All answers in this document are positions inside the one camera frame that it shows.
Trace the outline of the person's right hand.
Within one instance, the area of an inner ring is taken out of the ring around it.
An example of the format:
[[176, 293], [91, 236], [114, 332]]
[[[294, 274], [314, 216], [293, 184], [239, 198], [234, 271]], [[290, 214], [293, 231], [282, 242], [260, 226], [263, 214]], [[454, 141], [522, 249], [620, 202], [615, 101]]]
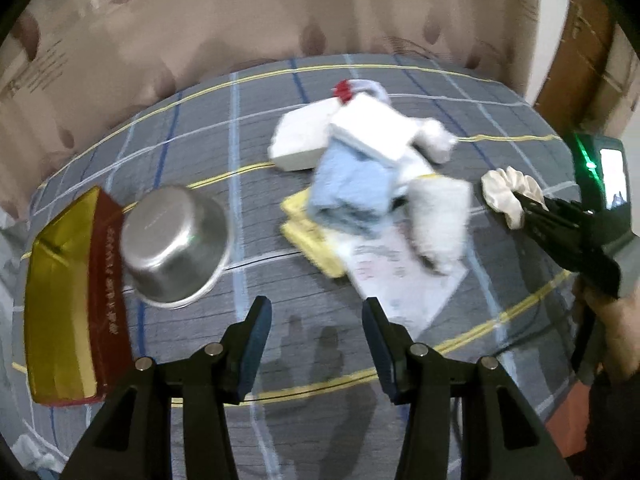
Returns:
[[639, 370], [639, 282], [627, 296], [613, 299], [584, 284], [574, 283], [575, 299], [588, 307], [604, 325], [603, 366], [613, 382], [626, 382]]

